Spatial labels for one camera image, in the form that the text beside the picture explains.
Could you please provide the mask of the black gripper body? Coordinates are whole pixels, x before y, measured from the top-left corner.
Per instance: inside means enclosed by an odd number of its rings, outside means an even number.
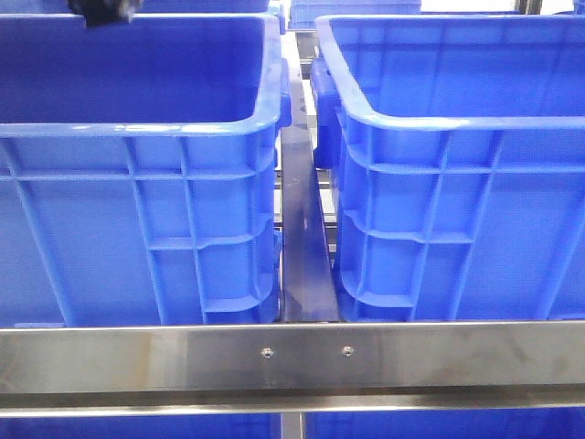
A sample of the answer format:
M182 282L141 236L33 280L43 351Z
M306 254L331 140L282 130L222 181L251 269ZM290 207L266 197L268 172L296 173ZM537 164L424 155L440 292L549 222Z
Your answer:
M87 27L128 23L142 8L141 0L68 0L69 10L83 16Z

